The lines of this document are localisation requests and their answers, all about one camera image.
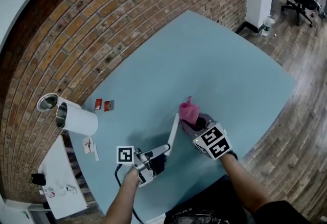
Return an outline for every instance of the floor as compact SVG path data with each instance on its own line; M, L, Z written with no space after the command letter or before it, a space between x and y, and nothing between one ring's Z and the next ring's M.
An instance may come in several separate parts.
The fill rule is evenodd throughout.
M240 35L263 50L296 80L296 90L276 121L243 159L243 165L275 200L289 201L312 223L327 215L327 24L316 13L314 27L295 12L280 11L264 37L243 29ZM103 214L80 213L60 223L101 223Z

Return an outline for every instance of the small red packet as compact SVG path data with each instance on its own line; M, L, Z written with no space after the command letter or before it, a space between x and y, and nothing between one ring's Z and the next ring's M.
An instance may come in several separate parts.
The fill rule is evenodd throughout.
M104 111L111 111L114 108L114 100L104 102Z
M97 99L96 104L94 106L94 110L100 110L102 106L102 99Z

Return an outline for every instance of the pink cloth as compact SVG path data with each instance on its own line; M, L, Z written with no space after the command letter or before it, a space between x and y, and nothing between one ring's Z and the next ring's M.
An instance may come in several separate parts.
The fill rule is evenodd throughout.
M191 98L192 97L189 97L186 103L180 104L179 117L181 120L186 120L192 125L195 125L199 117L200 107L197 105L193 105L191 103Z

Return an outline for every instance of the water bottle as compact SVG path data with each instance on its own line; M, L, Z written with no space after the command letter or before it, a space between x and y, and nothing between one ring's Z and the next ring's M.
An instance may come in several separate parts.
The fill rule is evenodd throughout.
M273 19L270 17L270 15L268 15L266 20L265 20L264 27L262 28L262 35L263 36L268 35L272 23L273 23Z

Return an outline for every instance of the cable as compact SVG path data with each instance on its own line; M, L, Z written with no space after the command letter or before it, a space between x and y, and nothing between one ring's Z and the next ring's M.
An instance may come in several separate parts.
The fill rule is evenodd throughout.
M123 164L118 164L118 166L117 166L117 168L116 168L116 170L115 170L115 172L114 172L114 176L116 177L116 180L117 180L119 186L121 186L122 184L121 184L121 182L119 181L119 178L118 178L117 173L118 173L119 169L122 167L122 165L123 165ZM137 215L137 213L135 212L134 208L133 208L133 214L134 214L135 218L139 221L139 223L144 224L144 223L142 222L142 220L140 220L140 218L138 217L138 215Z

